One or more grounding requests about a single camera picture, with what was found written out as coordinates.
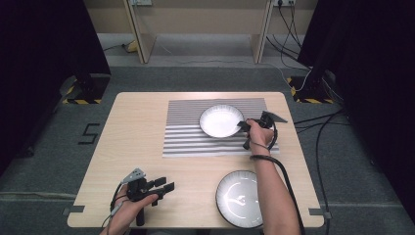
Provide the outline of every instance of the black metal base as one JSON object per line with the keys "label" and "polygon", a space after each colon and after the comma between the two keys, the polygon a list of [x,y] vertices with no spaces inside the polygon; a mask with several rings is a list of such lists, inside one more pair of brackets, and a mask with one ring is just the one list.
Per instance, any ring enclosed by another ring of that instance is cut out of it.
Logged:
{"label": "black metal base", "polygon": [[107,85],[110,82],[109,77],[91,77],[93,88],[90,90],[82,89],[77,81],[69,89],[64,104],[88,105],[100,104]]}
{"label": "black metal base", "polygon": [[312,84],[312,86],[304,86],[305,76],[292,76],[288,79],[292,87],[293,98],[301,103],[333,103],[327,94],[323,82]]}

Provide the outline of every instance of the person's left hand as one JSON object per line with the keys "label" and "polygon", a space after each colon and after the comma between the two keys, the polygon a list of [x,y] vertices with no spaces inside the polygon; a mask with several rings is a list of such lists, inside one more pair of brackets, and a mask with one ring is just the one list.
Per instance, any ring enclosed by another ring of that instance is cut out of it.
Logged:
{"label": "person's left hand", "polygon": [[[121,197],[123,195],[126,195],[127,193],[127,185],[122,185],[121,189],[119,190],[118,194],[116,195],[116,197]],[[121,208],[116,212],[116,214],[114,215],[113,219],[111,220],[110,223],[110,234],[114,235],[114,234],[123,234],[129,227],[129,225],[131,224],[131,222],[135,219],[135,217],[137,216],[138,212],[143,209],[144,207],[146,207],[147,205],[151,204],[152,202],[154,202],[159,196],[157,194],[152,194],[147,196],[146,198],[138,201],[138,202],[131,202],[128,200],[127,196],[125,197],[121,197],[119,199],[117,199],[115,201],[115,207],[117,205],[119,205],[122,202],[122,206]],[[106,235],[107,234],[107,230],[108,230],[107,226],[102,232],[101,234]]]}

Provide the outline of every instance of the forearm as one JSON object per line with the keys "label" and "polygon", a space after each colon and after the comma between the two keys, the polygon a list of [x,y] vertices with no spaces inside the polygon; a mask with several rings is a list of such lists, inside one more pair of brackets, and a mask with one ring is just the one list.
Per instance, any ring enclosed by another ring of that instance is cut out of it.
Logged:
{"label": "forearm", "polygon": [[[253,155],[270,156],[267,149],[251,146]],[[275,164],[265,160],[254,160],[254,167],[265,235],[300,234],[294,202]]]}

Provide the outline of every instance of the table top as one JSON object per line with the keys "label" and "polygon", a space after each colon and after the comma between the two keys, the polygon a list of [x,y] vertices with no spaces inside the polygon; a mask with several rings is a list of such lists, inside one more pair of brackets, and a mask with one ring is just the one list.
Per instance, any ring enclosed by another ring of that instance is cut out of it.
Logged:
{"label": "table top", "polygon": [[323,216],[309,213],[309,209],[320,209],[320,205],[287,102],[279,92],[119,93],[73,204],[83,207],[83,212],[71,212],[68,225],[101,227],[110,213],[116,186],[139,167],[148,180],[165,176],[167,183],[175,184],[174,191],[166,194],[158,206],[146,207],[144,227],[231,228],[216,207],[216,188],[232,171],[254,171],[249,155],[164,158],[164,132],[169,101],[247,98],[263,98],[269,112],[288,121],[276,123],[280,153],[273,157],[289,174],[304,226],[322,226]]}

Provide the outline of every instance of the black tape mark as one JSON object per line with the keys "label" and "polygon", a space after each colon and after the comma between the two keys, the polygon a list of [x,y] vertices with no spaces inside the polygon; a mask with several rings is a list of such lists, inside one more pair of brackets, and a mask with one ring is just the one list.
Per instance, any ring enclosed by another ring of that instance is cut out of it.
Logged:
{"label": "black tape mark", "polygon": [[89,126],[99,126],[100,123],[88,123],[85,127],[85,129],[83,130],[83,134],[82,136],[92,136],[92,141],[89,142],[78,142],[78,145],[89,145],[89,144],[94,144],[95,143],[95,139],[97,138],[98,134],[97,133],[87,133]]}

